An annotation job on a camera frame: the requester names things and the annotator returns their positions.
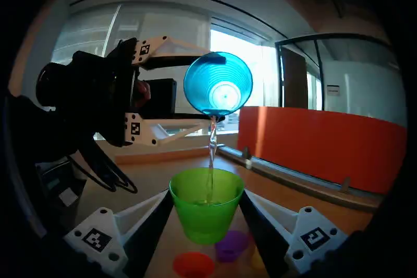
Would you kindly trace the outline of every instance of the purple cup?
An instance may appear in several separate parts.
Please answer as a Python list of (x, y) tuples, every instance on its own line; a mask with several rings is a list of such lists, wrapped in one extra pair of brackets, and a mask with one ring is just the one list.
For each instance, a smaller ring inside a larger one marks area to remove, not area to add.
[(216, 257), (219, 262), (230, 263), (242, 254), (249, 245), (247, 234), (240, 231), (228, 231), (222, 241), (214, 246), (216, 248)]

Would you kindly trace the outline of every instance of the black cable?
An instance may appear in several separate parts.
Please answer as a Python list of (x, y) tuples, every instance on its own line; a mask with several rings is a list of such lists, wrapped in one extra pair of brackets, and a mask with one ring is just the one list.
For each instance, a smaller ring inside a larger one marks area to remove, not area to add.
[(103, 187), (104, 189), (110, 191), (110, 192), (115, 192), (116, 188), (112, 189), (110, 187), (108, 187), (107, 185), (105, 185), (104, 183), (102, 183), (101, 181), (99, 181), (97, 178), (95, 178), (94, 176), (90, 175), (90, 173), (88, 173), (84, 168), (81, 167), (80, 164), (78, 164), (72, 157), (70, 157), (69, 155), (67, 155), (67, 159), (71, 162), (71, 164), (73, 164), (80, 172), (82, 172), (85, 176), (87, 176), (89, 179), (91, 179), (92, 181), (94, 181), (96, 184), (98, 184), (100, 187)]
[(134, 183), (119, 169), (119, 167), (117, 167), (116, 164), (113, 163), (106, 153), (100, 149), (93, 138), (84, 140), (83, 144), (79, 148), (79, 151), (87, 164), (102, 182), (94, 176), (91, 176), (91, 174), (87, 173), (86, 170), (71, 159), (71, 162), (76, 164), (75, 166), (86, 174), (88, 178), (91, 178), (98, 185), (111, 192), (115, 192), (116, 187), (120, 187), (130, 193), (138, 193), (138, 189)]

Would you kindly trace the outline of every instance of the glass wall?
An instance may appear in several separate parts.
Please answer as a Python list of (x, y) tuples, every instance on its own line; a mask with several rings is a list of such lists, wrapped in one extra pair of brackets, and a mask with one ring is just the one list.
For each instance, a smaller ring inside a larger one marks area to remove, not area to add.
[[(356, 114), (406, 127), (406, 100), (395, 55), (384, 42), (355, 34), (318, 34), (277, 43), (283, 106)], [(304, 72), (306, 81), (293, 72)]]

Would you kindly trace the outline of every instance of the paper sign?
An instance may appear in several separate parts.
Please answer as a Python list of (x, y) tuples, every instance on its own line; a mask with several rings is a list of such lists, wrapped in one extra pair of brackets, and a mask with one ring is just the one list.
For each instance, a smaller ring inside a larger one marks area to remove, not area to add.
[(336, 84), (328, 84), (326, 89), (327, 95), (340, 95), (340, 86)]

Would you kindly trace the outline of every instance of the red cup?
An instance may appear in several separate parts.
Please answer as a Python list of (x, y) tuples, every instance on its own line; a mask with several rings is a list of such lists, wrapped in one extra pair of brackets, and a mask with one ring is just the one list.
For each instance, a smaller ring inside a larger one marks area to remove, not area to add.
[(175, 258), (173, 270), (183, 278), (206, 278), (214, 272), (214, 262), (205, 254), (189, 252)]

